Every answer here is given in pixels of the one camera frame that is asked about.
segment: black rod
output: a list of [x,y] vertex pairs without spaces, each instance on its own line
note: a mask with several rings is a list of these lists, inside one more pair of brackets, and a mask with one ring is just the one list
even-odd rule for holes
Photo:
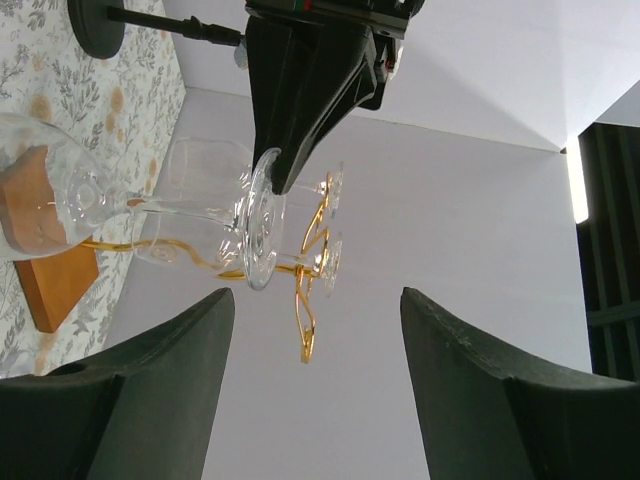
[[146,13],[132,12],[123,8],[108,7],[107,18],[114,22],[130,23],[140,27],[179,33],[194,40],[207,40],[216,45],[237,47],[243,35],[237,30],[220,25],[203,25],[196,17],[189,20],[174,20]]

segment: table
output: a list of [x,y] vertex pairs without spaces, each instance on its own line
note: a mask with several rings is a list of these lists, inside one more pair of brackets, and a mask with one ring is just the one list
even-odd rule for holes
[[[160,0],[125,2],[164,15]],[[109,60],[77,44],[66,0],[0,2],[0,110],[49,121],[82,141],[115,179],[150,193],[185,96],[173,41],[166,32],[128,26]],[[143,216],[110,220],[94,238],[128,242]],[[100,276],[59,330],[35,329],[12,263],[0,263],[0,362],[18,349],[44,374],[99,351],[122,291],[131,254],[98,252]]]

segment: table surface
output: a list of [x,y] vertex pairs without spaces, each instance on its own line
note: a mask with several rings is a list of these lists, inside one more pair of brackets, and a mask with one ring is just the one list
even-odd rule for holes
[[[160,0],[127,3],[164,15]],[[185,96],[171,35],[129,26],[117,56],[92,59],[73,36],[66,0],[2,1],[0,27],[0,111],[55,124],[129,190],[150,193]],[[143,222],[116,217],[94,238],[128,242]],[[130,253],[98,252],[98,280],[54,334],[36,330],[13,264],[0,263],[0,363],[28,350],[44,374],[99,351],[130,262]]]

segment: gray wall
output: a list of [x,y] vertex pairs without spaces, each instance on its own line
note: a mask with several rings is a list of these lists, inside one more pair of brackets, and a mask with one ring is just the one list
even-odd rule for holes
[[[250,100],[189,90],[176,129],[185,135],[251,146]],[[233,286],[236,326],[206,479],[428,478],[400,331],[405,285],[531,353],[590,370],[561,155],[348,118],[304,179],[339,160],[343,261],[333,296],[314,300],[313,362],[298,361],[291,277],[276,275],[260,293]],[[289,209],[289,245],[310,214]],[[134,260],[109,344],[222,285]]]

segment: black stand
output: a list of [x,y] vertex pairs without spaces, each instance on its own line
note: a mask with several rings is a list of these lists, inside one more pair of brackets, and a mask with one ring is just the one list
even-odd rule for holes
[[179,33],[194,40],[216,45],[238,46],[240,32],[220,25],[203,25],[191,17],[173,20],[124,9],[123,0],[67,0],[73,33],[87,55],[107,59],[118,53],[124,39],[125,24]]

